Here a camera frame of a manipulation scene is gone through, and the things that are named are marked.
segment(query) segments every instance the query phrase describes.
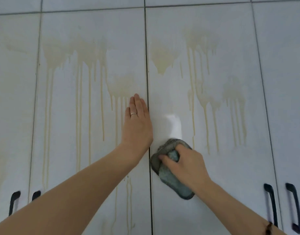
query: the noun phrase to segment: cabinet handle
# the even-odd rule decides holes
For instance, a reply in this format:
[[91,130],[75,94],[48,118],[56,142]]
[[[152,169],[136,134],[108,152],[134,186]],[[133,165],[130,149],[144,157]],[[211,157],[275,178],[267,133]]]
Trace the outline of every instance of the cabinet handle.
[[34,201],[36,198],[38,198],[39,196],[41,195],[41,191],[38,190],[36,191],[35,193],[33,193],[32,195],[32,200],[31,201]]
[[295,199],[296,204],[296,210],[297,210],[297,216],[298,216],[298,225],[293,223],[291,225],[291,228],[298,234],[300,234],[300,206],[299,206],[299,200],[297,195],[296,187],[293,184],[286,183],[286,189],[293,193],[293,197]]
[[9,213],[8,215],[11,216],[13,213],[13,208],[14,208],[14,202],[16,199],[20,197],[20,191],[16,191],[12,194],[11,196],[11,203],[9,204]]
[[276,203],[275,203],[273,187],[269,184],[264,184],[264,189],[265,189],[266,192],[268,192],[270,194],[270,198],[271,198],[271,202],[272,202],[274,226],[278,227],[277,211],[276,211]]

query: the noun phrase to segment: cabinet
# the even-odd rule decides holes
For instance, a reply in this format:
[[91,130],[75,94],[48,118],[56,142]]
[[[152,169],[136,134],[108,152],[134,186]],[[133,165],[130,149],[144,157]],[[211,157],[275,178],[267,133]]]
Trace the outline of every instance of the cabinet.
[[39,22],[0,16],[0,222],[28,202]]
[[300,203],[300,2],[255,4],[258,46],[284,232],[299,224]]
[[[121,142],[130,96],[146,99],[145,69],[144,9],[43,14],[30,201]],[[146,153],[84,234],[151,234],[149,175]]]
[[[181,138],[216,183],[272,221],[270,184],[280,218],[251,4],[147,8],[146,23],[151,154]],[[181,199],[154,172],[152,205],[155,234],[229,234],[196,196]]]

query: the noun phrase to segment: cleaning cloth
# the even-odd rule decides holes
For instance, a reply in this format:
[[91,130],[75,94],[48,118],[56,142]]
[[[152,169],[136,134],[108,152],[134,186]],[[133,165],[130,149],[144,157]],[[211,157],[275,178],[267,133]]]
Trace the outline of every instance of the cleaning cloth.
[[191,147],[181,139],[170,138],[165,144],[160,146],[155,154],[151,156],[150,164],[154,172],[160,177],[161,181],[172,188],[182,199],[190,200],[195,194],[187,186],[182,184],[171,172],[167,166],[163,165],[158,158],[159,155],[167,155],[173,161],[179,161],[179,153],[175,150],[178,144],[184,145],[186,148]]

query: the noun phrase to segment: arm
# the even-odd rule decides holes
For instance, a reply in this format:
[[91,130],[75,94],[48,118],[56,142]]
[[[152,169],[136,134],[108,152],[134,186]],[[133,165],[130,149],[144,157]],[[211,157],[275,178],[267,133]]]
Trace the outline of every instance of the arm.
[[125,112],[122,142],[111,153],[0,223],[0,234],[80,235],[153,140],[147,106],[137,94]]
[[[265,235],[269,222],[211,181],[200,153],[183,145],[178,145],[176,150],[179,161],[161,155],[163,164],[215,213],[232,235]],[[273,235],[285,234],[274,225],[271,231]]]

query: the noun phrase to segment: forearm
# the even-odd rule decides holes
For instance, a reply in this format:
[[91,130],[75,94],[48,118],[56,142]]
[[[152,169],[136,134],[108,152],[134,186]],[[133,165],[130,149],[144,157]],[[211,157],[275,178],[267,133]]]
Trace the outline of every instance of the forearm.
[[0,234],[82,234],[104,200],[135,166],[127,153],[121,145],[46,192],[2,221]]
[[[197,191],[198,197],[213,211],[232,235],[265,235],[269,222],[210,181]],[[272,226],[273,235],[284,235]]]

